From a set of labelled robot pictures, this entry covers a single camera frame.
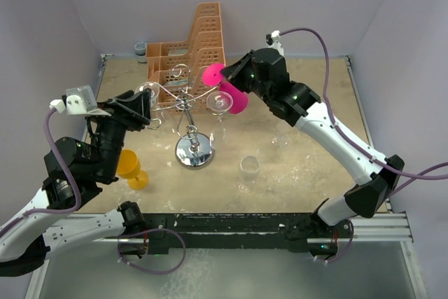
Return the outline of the pink plastic goblet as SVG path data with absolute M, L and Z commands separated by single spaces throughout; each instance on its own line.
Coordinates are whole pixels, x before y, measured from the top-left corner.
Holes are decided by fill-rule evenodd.
M 236 115 L 248 106 L 249 97 L 245 92 L 239 91 L 228 82 L 221 73 L 224 68 L 225 65 L 220 63 L 209 65 L 202 74 L 202 82 L 209 87 L 217 86 L 220 91 L 229 94 L 233 100 L 230 114 Z

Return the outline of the clear wine glass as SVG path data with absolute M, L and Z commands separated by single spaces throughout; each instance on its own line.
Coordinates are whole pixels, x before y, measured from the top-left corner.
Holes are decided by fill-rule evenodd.
M 277 135 L 272 139 L 272 143 L 277 148 L 283 148 L 283 147 L 287 146 L 288 142 L 289 142 L 289 138 L 287 135 L 284 135 L 284 134 Z
M 257 157 L 248 155 L 239 163 L 239 176 L 236 181 L 237 188 L 242 193 L 250 193 L 256 185 L 260 175 L 260 163 Z
M 142 83 L 141 85 L 139 85 L 136 90 L 134 91 L 135 93 L 140 93 L 140 92 L 144 92 L 149 91 L 150 93 L 150 107 L 152 110 L 156 110 L 159 108 L 159 98 L 160 98 L 160 91 L 161 91 L 162 87 L 159 83 L 156 82 L 151 82 L 151 81 L 147 81 Z

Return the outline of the clear champagne flute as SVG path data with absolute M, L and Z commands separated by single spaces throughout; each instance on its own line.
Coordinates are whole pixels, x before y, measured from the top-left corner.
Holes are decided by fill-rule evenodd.
M 206 105 L 216 116 L 216 122 L 212 127 L 210 140 L 212 148 L 218 151 L 227 143 L 227 130 L 223 116 L 232 108 L 233 98 L 226 92 L 212 92 L 206 99 Z

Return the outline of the clear back wine glass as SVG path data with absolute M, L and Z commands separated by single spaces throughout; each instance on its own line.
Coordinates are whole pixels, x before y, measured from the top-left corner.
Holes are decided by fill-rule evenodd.
M 277 148 L 283 148 L 283 147 L 287 146 L 288 142 L 289 142 L 289 138 L 287 135 L 284 135 L 284 134 L 277 135 L 272 139 L 272 143 Z

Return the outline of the clear front wine glass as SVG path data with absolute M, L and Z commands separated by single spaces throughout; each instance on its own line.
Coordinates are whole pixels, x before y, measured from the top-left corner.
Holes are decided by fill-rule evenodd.
M 236 181 L 237 188 L 242 193 L 250 193 L 256 185 L 260 175 L 260 163 L 257 157 L 248 155 L 239 163 L 239 176 Z

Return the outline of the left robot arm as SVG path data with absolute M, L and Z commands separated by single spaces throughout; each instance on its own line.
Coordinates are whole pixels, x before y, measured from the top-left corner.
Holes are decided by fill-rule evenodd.
M 90 86 L 66 90 L 54 99 L 44 119 L 50 152 L 48 173 L 35 196 L 1 226 L 1 276 L 19 277 L 40 268 L 56 253 L 92 240 L 139 236 L 146 228 L 135 202 L 120 206 L 78 225 L 57 225 L 118 180 L 118 163 L 127 132 L 140 132 L 151 123 L 151 90 L 127 92 L 97 102 Z M 55 113 L 82 116 L 90 142 L 72 137 L 54 140 L 50 118 Z

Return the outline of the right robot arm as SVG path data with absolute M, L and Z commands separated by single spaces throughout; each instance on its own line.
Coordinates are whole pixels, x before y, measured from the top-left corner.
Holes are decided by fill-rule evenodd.
M 252 50 L 220 73 L 241 92 L 254 93 L 274 116 L 317 141 L 352 177 L 343 196 L 326 200 L 314 212 L 312 231 L 327 237 L 354 216 L 371 218 L 394 191 L 404 162 L 386 157 L 331 118 L 327 105 L 309 86 L 290 79 L 286 60 L 272 48 Z

